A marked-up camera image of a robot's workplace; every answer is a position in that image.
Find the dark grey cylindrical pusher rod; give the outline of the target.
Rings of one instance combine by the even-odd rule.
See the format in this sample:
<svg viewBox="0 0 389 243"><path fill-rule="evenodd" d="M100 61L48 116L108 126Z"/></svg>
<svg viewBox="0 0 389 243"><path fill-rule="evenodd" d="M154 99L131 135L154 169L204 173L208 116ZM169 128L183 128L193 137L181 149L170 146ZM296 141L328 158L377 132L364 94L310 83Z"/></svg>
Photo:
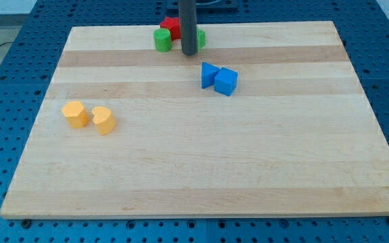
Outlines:
<svg viewBox="0 0 389 243"><path fill-rule="evenodd" d="M179 0L178 11L182 52L187 56L197 53L197 13L195 0Z"/></svg>

